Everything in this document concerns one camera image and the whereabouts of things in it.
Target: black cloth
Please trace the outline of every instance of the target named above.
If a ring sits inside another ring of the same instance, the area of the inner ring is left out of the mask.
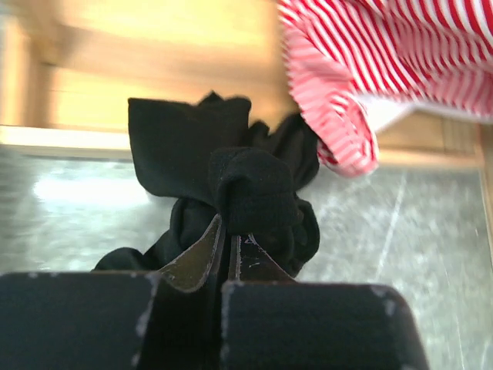
[[[230,234],[254,234],[288,274],[300,271],[320,242],[311,205],[295,194],[318,172],[317,136],[299,113],[273,134],[261,121],[249,128],[250,107],[247,98],[214,92],[196,106],[129,99],[137,179],[153,195],[179,199],[170,229],[145,254],[120,248],[96,270],[157,270],[219,213]]]
[[[317,252],[320,233],[311,205],[293,192],[287,165],[265,150],[217,150],[209,165],[217,209],[190,198],[178,199],[169,230],[145,253],[120,248],[96,270],[157,270],[200,239],[218,212],[230,234],[252,233],[266,252],[296,276]]]

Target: red and white striped cloth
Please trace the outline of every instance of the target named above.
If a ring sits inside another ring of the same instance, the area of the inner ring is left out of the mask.
[[[279,0],[290,93],[347,177],[377,167],[358,93],[493,116],[493,0]]]

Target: striped shirt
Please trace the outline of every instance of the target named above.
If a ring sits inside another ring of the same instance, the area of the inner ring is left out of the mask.
[[[359,93],[493,116],[493,0],[279,0],[290,94],[346,177],[377,167]]]

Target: gray surface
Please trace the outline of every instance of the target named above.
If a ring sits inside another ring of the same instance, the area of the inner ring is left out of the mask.
[[[382,282],[413,308],[434,370],[493,369],[493,273],[478,174],[327,170],[301,196],[321,247],[302,281]],[[146,196],[131,163],[47,160],[0,147],[0,271],[84,271],[144,251],[173,199]]]

